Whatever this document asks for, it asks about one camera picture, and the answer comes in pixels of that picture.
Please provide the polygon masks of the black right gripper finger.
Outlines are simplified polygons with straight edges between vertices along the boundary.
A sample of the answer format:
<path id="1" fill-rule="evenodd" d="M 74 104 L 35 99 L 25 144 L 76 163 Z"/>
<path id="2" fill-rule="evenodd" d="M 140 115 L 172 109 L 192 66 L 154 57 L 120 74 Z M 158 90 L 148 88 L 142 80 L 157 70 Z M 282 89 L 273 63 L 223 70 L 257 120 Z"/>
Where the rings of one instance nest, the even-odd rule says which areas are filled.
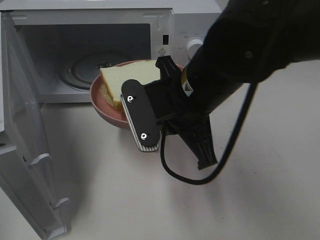
<path id="1" fill-rule="evenodd" d="M 197 119 L 190 125 L 180 127 L 177 132 L 196 156 L 198 170 L 203 170 L 218 163 L 208 115 Z"/>
<path id="2" fill-rule="evenodd" d="M 160 81 L 177 82 L 181 80 L 182 70 L 175 64 L 170 55 L 158 57 L 155 66 L 159 69 Z"/>

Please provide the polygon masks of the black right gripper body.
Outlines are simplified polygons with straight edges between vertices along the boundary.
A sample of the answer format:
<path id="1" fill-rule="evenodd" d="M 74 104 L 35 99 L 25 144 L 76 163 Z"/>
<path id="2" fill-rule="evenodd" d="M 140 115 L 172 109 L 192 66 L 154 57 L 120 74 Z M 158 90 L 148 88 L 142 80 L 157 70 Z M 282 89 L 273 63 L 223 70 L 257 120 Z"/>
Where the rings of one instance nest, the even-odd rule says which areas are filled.
<path id="1" fill-rule="evenodd" d="M 210 135 L 213 78 L 167 77 L 143 86 L 143 129 L 150 133 L 167 123 L 179 135 Z"/>

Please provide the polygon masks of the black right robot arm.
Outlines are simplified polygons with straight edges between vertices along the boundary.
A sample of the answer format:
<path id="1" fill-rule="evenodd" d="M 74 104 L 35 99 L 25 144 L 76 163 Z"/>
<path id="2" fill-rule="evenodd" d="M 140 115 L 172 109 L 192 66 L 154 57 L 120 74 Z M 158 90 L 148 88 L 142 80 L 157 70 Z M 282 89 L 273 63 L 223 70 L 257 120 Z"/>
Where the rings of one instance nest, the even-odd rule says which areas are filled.
<path id="1" fill-rule="evenodd" d="M 257 84 L 291 63 L 320 57 L 317 0 L 231 0 L 183 70 L 168 56 L 145 91 L 155 117 L 195 154 L 215 165 L 209 114 L 244 83 Z"/>

